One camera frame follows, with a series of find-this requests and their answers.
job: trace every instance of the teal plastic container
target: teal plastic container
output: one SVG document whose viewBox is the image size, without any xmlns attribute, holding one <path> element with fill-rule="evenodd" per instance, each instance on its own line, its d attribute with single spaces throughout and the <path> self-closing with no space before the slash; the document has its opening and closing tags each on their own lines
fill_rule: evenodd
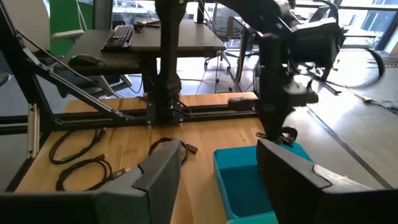
<svg viewBox="0 0 398 224">
<path fill-rule="evenodd" d="M 298 144 L 282 146 L 312 161 Z M 214 152 L 214 173 L 228 224 L 277 224 L 274 209 L 259 173 L 256 146 Z"/>
</svg>

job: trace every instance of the black metal frame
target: black metal frame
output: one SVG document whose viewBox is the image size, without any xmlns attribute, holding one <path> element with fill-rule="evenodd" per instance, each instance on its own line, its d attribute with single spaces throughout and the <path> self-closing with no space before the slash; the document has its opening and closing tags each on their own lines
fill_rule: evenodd
<svg viewBox="0 0 398 224">
<path fill-rule="evenodd" d="M 118 111 L 114 108 L 110 108 L 40 63 L 32 52 L 26 48 L 21 34 L 14 29 L 1 0 L 0 31 L 2 34 L 0 47 L 4 57 L 13 71 L 28 104 L 37 105 L 39 108 L 41 132 L 39 148 L 44 145 L 50 133 L 53 131 L 118 128 L 149 124 L 146 110 Z M 53 114 L 43 90 L 41 89 L 37 75 L 56 86 L 62 86 L 62 88 L 68 90 L 71 95 L 85 102 L 87 105 L 90 105 L 98 112 Z M 228 109 L 228 105 L 192 106 L 189 108 L 181 108 L 174 113 L 180 115 L 177 120 L 178 123 L 250 118 L 256 116 L 256 112 L 253 110 L 237 112 Z M 0 127 L 0 135 L 26 133 L 28 130 L 27 121 L 27 116 L 0 117 L 0 125 L 2 125 Z M 34 158 L 25 160 L 18 173 L 9 184 L 7 191 L 14 191 L 17 188 L 33 161 Z"/>
</svg>

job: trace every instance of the cable connector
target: cable connector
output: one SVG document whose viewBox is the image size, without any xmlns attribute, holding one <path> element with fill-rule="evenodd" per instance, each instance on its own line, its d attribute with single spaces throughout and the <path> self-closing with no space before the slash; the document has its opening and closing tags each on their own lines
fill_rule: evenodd
<svg viewBox="0 0 398 224">
<path fill-rule="evenodd" d="M 187 144 L 187 150 L 190 151 L 194 155 L 196 155 L 196 153 L 198 152 L 198 148 L 195 146 L 192 146 L 190 144 Z"/>
<path fill-rule="evenodd" d="M 362 96 L 361 99 L 364 103 L 372 103 L 373 102 L 373 99 L 370 97 Z"/>
<path fill-rule="evenodd" d="M 105 159 L 105 157 L 106 157 L 106 155 L 102 154 L 102 155 L 96 156 L 94 159 L 103 161 Z"/>
<path fill-rule="evenodd" d="M 116 172 L 113 172 L 110 176 L 109 176 L 109 180 L 114 180 L 117 179 L 118 177 L 122 176 L 123 174 L 129 172 L 130 169 L 121 169 L 118 170 Z"/>
<path fill-rule="evenodd" d="M 106 128 L 101 128 L 99 133 L 95 136 L 95 141 L 100 141 L 105 136 L 105 134 L 106 134 L 105 129 Z"/>
</svg>

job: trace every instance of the glass wall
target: glass wall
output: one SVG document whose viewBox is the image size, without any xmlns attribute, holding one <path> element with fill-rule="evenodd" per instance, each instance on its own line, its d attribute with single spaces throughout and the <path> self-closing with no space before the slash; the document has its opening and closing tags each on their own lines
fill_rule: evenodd
<svg viewBox="0 0 398 224">
<path fill-rule="evenodd" d="M 80 2 L 91 3 L 93 0 L 79 0 Z M 382 39 L 389 39 L 385 33 L 394 18 L 398 9 L 398 0 L 330 0 L 339 6 L 340 24 L 346 26 L 350 32 L 358 35 L 375 35 L 376 38 L 350 37 L 345 45 L 369 45 L 378 47 Z M 295 13 L 303 18 L 311 18 L 322 3 L 296 0 L 297 8 Z M 197 2 L 189 2 L 184 19 L 193 19 L 197 16 Z M 213 18 L 214 3 L 206 3 L 208 16 Z M 113 21 L 125 24 L 134 24 L 139 19 L 157 17 L 154 1 L 114 0 Z M 227 47 L 239 47 L 239 40 L 232 40 Z"/>
<path fill-rule="evenodd" d="M 298 0 L 296 11 L 301 13 L 314 5 L 312 1 Z M 345 26 L 354 35 L 373 35 L 375 38 L 349 37 L 345 45 L 368 45 L 378 48 L 384 39 L 386 43 L 391 34 L 386 34 L 394 18 L 396 19 L 398 0 L 334 0 L 339 7 L 340 25 Z"/>
</svg>

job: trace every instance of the computer mouse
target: computer mouse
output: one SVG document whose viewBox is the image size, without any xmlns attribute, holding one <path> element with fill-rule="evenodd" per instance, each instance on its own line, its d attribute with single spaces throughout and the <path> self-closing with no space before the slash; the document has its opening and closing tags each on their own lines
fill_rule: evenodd
<svg viewBox="0 0 398 224">
<path fill-rule="evenodd" d="M 78 54 L 72 56 L 68 64 L 72 66 L 89 66 L 89 65 L 97 65 L 101 62 L 98 57 L 91 56 L 89 54 Z"/>
</svg>

